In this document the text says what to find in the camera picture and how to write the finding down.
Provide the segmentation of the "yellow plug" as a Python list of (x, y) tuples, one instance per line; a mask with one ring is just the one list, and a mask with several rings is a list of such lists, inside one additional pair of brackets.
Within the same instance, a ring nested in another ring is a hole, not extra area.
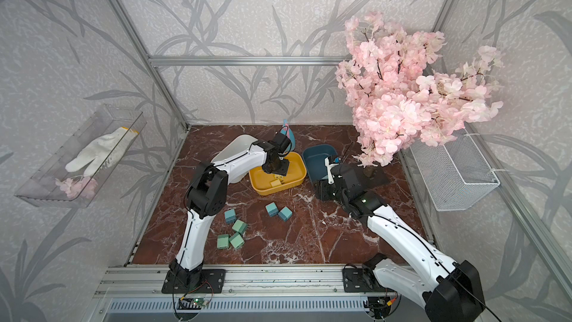
[(272, 186), (273, 188), (279, 187), (279, 186), (281, 186), (281, 185), (282, 185), (281, 180), (276, 179), (276, 180), (272, 180), (272, 181), (271, 181), (271, 186)]

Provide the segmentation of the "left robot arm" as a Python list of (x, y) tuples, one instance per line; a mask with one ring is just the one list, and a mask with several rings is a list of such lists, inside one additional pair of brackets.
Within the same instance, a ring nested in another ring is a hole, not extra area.
[(289, 167), (285, 156), (289, 148), (291, 140), (282, 132), (271, 140), (244, 134), (232, 140), (212, 161), (203, 161), (196, 167), (184, 195), (187, 222), (183, 240), (169, 264), (176, 280), (192, 286), (198, 284), (206, 239), (212, 221), (226, 205), (228, 186), (238, 183), (254, 168), (285, 176)]

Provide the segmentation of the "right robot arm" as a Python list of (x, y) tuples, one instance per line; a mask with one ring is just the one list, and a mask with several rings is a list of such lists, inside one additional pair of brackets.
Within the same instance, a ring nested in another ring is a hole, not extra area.
[(354, 166), (327, 157), (320, 191), (386, 241), (408, 268), (378, 253), (365, 262), (362, 279), (369, 290), (387, 289), (424, 309), (430, 321), (476, 321), (486, 309), (478, 270), (456, 262), (409, 227), (380, 195), (367, 189)]

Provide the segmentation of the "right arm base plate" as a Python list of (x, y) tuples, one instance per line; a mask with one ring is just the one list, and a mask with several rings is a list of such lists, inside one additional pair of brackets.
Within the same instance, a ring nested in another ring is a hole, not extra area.
[(346, 293), (395, 293), (393, 289), (382, 286), (369, 268), (358, 268), (346, 264), (342, 269), (343, 289)]

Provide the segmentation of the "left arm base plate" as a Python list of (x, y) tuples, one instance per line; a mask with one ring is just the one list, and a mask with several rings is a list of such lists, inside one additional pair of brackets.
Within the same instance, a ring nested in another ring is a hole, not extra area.
[(204, 269), (201, 272), (169, 271), (161, 292), (166, 295), (183, 295), (184, 293), (205, 293), (218, 295), (222, 293), (226, 277), (224, 269)]

